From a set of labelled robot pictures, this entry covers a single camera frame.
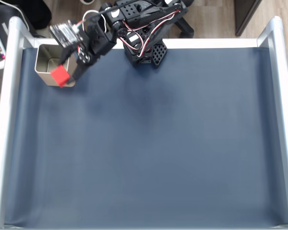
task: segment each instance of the black chair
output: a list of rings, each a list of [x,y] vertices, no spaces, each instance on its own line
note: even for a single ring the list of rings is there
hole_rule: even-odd
[[[194,0],[182,0],[186,7],[189,7]],[[193,38],[194,30],[193,28],[184,20],[180,18],[175,25],[181,30],[180,38]]]

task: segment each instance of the white cable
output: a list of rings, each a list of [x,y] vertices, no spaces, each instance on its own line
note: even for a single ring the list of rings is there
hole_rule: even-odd
[[[25,25],[26,25],[28,31],[30,31],[29,25],[28,25],[27,21],[26,21],[25,18],[24,18],[24,14],[22,13],[22,11],[21,11],[18,7],[14,6],[14,5],[11,5],[11,4],[7,3],[7,2],[4,2],[4,1],[2,1],[2,0],[0,0],[0,2],[1,2],[2,4],[4,4],[4,5],[7,5],[7,6],[10,6],[10,7],[13,7],[14,9],[18,10],[19,13],[21,14],[21,16],[22,16],[23,19],[24,19],[24,23],[25,23]]]
[[[84,13],[84,15],[83,15],[83,18],[82,18],[82,29],[83,29],[83,31],[84,31],[84,20],[85,20],[85,17],[86,17],[86,15],[88,14],[88,13],[99,13],[99,11],[95,11],[95,10],[88,10],[87,12],[85,12]],[[103,18],[103,20],[104,20],[104,23],[105,23],[105,33],[107,32],[107,25],[106,25],[106,19],[105,19],[105,17],[104,17],[104,15],[101,15],[101,17]]]
[[[175,16],[175,15],[173,14],[173,16],[171,16],[170,18],[163,20],[162,22],[160,22],[160,23],[152,30],[152,32],[150,33],[149,37],[146,39],[146,41],[145,41],[145,43],[144,43],[144,46],[143,46],[143,48],[142,48],[142,50],[141,50],[141,52],[140,52],[140,55],[137,55],[139,58],[143,55],[143,53],[144,53],[144,51],[145,51],[145,48],[146,48],[146,46],[147,46],[147,43],[148,43],[148,41],[150,40],[150,36],[151,36],[163,23],[165,23],[165,22],[168,21],[168,20],[171,20],[174,16]]]

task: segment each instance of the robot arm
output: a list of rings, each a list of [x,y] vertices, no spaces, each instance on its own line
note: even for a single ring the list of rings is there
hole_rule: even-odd
[[[106,55],[120,39],[133,65],[153,63],[159,66],[167,52],[162,38],[187,8],[181,0],[118,0],[105,3],[99,13],[78,23],[57,24],[50,31],[63,47],[60,64],[70,55],[77,56],[72,77],[59,85],[78,80],[100,56]],[[88,22],[84,30],[83,23]]]

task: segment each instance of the dark blue fabric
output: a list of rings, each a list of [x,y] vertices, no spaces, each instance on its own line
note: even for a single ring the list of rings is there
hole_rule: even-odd
[[[266,49],[112,50],[73,88],[26,49],[5,223],[27,228],[288,223]]]

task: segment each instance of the black chair leg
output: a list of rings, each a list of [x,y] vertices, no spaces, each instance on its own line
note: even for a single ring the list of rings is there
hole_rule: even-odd
[[[180,38],[193,38],[194,30],[184,18],[180,18],[175,25],[181,30]]]

